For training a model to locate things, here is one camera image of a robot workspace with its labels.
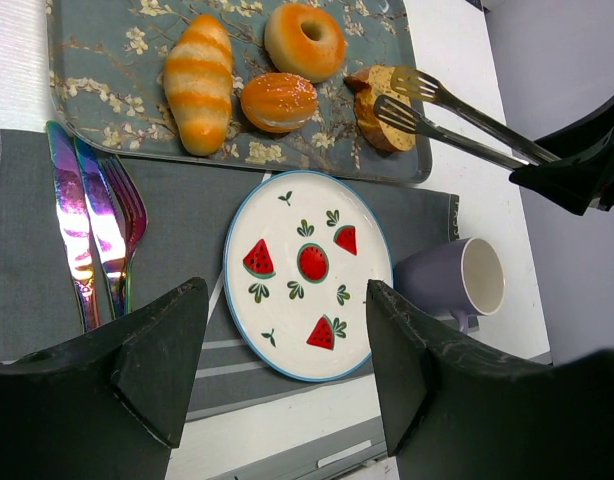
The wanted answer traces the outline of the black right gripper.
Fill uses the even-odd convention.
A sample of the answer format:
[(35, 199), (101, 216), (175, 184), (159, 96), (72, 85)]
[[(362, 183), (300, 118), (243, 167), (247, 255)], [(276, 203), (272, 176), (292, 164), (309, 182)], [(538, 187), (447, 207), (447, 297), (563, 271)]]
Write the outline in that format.
[(511, 183), (578, 216), (590, 208), (607, 212), (614, 207), (614, 95), (535, 143), (568, 159), (516, 169), (509, 175)]

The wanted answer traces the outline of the brown bread slice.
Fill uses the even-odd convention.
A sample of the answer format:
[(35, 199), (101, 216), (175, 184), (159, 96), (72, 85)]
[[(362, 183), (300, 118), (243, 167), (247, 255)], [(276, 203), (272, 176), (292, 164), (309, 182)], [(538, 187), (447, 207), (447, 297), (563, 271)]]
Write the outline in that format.
[(410, 99), (391, 88), (395, 66), (372, 65), (344, 78), (354, 93), (354, 111), (357, 124), (366, 140), (376, 149), (386, 152), (406, 152), (415, 146), (415, 135), (407, 134), (380, 121), (373, 105), (379, 95), (387, 95), (408, 107)]

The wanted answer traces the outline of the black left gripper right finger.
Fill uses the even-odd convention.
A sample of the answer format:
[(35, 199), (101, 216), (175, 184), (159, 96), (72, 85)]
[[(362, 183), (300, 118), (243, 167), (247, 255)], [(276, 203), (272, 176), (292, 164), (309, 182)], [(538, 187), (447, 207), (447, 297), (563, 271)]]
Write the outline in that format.
[(614, 349), (524, 360), (366, 293), (387, 453), (403, 479), (614, 479)]

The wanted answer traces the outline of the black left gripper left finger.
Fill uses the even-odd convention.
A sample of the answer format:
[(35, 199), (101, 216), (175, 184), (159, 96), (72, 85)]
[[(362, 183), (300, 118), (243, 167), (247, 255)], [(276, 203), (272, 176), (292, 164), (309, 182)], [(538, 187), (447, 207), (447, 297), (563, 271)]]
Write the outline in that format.
[(0, 479), (162, 479), (208, 313), (191, 278), (89, 333), (0, 362)]

